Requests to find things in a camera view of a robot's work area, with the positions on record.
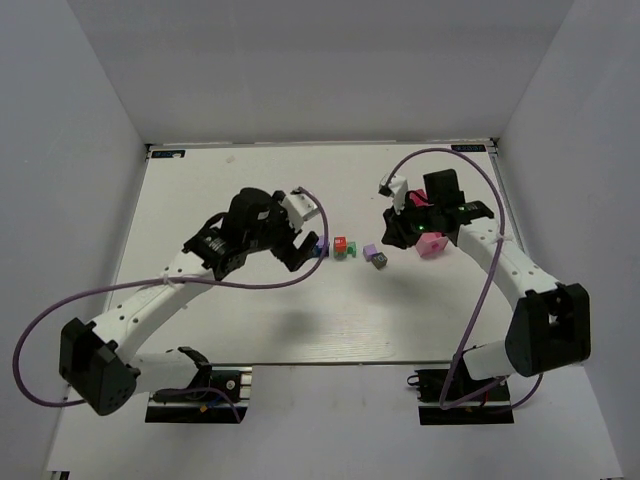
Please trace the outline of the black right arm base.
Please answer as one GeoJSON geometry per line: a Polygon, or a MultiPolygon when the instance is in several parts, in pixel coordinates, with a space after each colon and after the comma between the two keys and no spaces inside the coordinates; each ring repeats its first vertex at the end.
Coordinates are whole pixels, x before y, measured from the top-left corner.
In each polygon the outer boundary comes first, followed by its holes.
{"type": "Polygon", "coordinates": [[[475,394],[460,405],[442,409],[439,404],[448,368],[415,370],[407,377],[407,385],[414,388],[418,398],[421,426],[481,426],[514,423],[508,386],[501,382],[489,389],[492,380],[472,380],[463,369],[454,375],[445,397],[445,405],[475,394]]]}

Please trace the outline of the purple printed cube block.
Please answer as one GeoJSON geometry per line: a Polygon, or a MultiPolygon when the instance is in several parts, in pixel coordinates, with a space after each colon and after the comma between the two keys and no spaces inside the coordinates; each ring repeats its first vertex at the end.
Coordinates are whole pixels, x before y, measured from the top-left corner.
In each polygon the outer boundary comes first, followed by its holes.
{"type": "Polygon", "coordinates": [[[377,254],[377,248],[374,244],[368,244],[363,247],[363,256],[366,261],[370,261],[377,254]]]}

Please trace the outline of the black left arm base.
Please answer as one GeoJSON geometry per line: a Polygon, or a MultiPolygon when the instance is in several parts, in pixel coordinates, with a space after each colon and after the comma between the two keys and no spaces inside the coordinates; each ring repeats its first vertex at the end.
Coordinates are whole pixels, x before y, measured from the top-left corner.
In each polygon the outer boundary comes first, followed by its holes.
{"type": "Polygon", "coordinates": [[[149,397],[148,424],[239,424],[249,407],[251,367],[207,367],[186,393],[149,397]]]}

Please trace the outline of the red cube block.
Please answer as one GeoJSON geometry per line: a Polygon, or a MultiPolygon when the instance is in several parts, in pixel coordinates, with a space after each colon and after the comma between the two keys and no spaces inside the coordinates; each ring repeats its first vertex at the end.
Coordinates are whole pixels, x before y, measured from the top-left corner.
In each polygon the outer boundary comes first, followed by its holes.
{"type": "Polygon", "coordinates": [[[348,250],[348,242],[344,236],[336,236],[333,239],[333,252],[335,255],[346,254],[348,250]]]}

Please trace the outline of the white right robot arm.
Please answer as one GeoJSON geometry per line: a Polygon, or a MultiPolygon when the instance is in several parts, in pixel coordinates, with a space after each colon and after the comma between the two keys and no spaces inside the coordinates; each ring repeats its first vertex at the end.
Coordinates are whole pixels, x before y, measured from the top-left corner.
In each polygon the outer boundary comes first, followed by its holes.
{"type": "Polygon", "coordinates": [[[383,244],[407,249],[425,233],[442,234],[490,276],[513,311],[504,339],[463,353],[469,377],[531,377],[588,359],[586,289],[578,283],[565,285],[538,267],[501,233],[483,202],[466,201],[454,170],[427,174],[424,180],[429,190],[424,205],[411,200],[405,178],[395,175],[381,181],[380,194],[393,201],[383,213],[383,244]]]}

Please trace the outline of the pink plastic box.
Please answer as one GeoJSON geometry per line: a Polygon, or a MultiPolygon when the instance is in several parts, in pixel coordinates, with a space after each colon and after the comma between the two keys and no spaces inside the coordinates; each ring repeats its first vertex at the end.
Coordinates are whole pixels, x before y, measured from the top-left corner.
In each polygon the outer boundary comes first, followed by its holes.
{"type": "MultiPolygon", "coordinates": [[[[426,193],[422,189],[409,192],[409,198],[416,206],[429,206],[426,193]]],[[[442,252],[448,244],[448,238],[438,232],[423,233],[415,245],[420,258],[425,259],[442,252]]]]}

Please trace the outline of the grey house block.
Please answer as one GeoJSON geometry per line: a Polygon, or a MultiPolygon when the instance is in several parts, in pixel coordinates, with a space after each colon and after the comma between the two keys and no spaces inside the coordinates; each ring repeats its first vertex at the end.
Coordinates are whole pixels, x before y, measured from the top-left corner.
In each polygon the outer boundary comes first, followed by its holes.
{"type": "Polygon", "coordinates": [[[377,270],[382,270],[387,266],[388,257],[383,252],[378,252],[371,257],[370,262],[377,270]]]}

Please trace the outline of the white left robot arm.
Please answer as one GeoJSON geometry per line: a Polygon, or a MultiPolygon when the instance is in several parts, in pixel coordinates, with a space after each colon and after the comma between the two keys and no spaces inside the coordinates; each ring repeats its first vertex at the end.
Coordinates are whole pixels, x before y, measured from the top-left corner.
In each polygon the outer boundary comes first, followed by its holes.
{"type": "Polygon", "coordinates": [[[269,194],[246,187],[227,211],[211,217],[187,240],[162,274],[139,281],[136,292],[87,323],[69,321],[61,332],[59,372],[100,416],[130,397],[205,395],[208,359],[190,347],[160,354],[139,348],[172,316],[244,266],[249,255],[268,251],[295,272],[310,259],[318,236],[294,243],[305,222],[324,211],[305,189],[269,194]]]}

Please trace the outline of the green hospital arch block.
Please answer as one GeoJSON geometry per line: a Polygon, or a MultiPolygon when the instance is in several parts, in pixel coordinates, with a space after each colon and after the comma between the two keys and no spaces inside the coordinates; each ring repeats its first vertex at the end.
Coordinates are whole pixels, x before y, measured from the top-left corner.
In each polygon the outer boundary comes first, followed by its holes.
{"type": "Polygon", "coordinates": [[[335,255],[333,252],[333,258],[335,260],[345,260],[347,257],[355,258],[357,256],[357,246],[355,242],[348,242],[348,250],[346,254],[335,255]]]}

